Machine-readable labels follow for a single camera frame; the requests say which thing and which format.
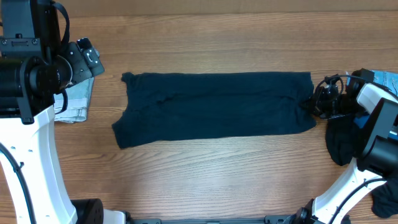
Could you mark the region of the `black t-shirt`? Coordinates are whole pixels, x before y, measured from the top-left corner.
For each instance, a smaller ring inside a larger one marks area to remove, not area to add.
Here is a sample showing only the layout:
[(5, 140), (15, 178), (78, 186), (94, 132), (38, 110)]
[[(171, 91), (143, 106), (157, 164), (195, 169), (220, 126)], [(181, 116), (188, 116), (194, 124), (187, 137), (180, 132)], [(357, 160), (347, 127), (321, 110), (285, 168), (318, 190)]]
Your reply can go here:
[(315, 127), (302, 104), (308, 72), (124, 73), (127, 107), (112, 125), (121, 149), (156, 141), (298, 134)]

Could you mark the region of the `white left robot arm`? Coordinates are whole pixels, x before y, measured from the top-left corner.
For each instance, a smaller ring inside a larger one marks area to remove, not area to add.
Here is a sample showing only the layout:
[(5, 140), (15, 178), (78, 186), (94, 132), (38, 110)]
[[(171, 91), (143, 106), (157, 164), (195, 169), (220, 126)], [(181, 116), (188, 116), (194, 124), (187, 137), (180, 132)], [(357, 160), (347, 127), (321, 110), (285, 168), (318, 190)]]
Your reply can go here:
[(40, 49), (5, 39), (1, 56), (1, 166), (18, 223), (127, 223), (100, 199), (72, 200), (55, 144), (54, 96), (104, 72), (87, 38)]

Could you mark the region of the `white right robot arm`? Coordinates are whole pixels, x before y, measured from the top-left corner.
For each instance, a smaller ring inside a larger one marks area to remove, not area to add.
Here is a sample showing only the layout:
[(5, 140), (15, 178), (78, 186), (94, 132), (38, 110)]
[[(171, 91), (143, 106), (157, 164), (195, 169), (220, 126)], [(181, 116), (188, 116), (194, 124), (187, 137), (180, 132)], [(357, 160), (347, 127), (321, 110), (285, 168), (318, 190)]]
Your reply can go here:
[(397, 96), (367, 83), (357, 103), (370, 117), (360, 130), (354, 156), (338, 180), (286, 223), (341, 223), (372, 190), (397, 177)]

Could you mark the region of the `folded light blue jeans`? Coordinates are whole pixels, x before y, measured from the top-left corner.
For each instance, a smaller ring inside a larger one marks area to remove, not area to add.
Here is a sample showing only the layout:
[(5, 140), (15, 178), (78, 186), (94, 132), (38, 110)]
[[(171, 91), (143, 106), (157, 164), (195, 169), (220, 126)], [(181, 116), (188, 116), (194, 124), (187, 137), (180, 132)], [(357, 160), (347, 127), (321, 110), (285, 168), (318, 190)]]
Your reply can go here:
[(64, 58), (64, 53), (57, 59), (61, 66), (61, 87), (66, 95), (54, 96), (55, 120), (63, 123), (76, 123), (87, 120), (88, 108), (95, 77), (79, 84), (71, 84), (72, 68)]

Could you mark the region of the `dark blue garment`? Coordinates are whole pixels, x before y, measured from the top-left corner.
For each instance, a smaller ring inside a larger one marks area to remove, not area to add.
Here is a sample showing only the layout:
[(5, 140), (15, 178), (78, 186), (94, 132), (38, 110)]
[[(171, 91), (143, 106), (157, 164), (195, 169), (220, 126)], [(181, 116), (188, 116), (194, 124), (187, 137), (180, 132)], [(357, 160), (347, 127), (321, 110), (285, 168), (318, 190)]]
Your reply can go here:
[[(359, 129), (362, 129), (366, 124), (366, 121), (369, 119), (370, 115), (365, 114), (364, 116), (358, 117), (354, 119), (354, 123), (358, 126)], [(392, 129), (389, 133), (389, 137), (397, 140), (397, 130)]]

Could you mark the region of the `black garment in pile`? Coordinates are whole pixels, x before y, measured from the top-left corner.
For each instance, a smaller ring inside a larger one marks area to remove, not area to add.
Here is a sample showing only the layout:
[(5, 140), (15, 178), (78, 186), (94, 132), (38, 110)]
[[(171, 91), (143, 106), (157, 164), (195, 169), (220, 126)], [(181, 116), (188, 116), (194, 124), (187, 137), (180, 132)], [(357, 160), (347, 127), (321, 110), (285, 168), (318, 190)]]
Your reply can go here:
[[(355, 116), (331, 119), (327, 123), (325, 141), (331, 159), (339, 166), (351, 161), (354, 154), (354, 142), (359, 128), (354, 123)], [(389, 218), (397, 214), (397, 178), (389, 179), (385, 184), (371, 192), (372, 212), (380, 218)]]

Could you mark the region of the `blue denim jeans pile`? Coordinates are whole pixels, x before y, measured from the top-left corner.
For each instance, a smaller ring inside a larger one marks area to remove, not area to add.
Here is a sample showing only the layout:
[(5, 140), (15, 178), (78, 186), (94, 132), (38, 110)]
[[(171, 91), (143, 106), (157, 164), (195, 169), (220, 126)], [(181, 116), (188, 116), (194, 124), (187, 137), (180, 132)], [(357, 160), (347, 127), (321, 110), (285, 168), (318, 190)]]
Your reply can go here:
[(397, 74), (385, 71), (371, 70), (374, 72), (374, 83), (386, 86), (390, 92), (397, 95)]

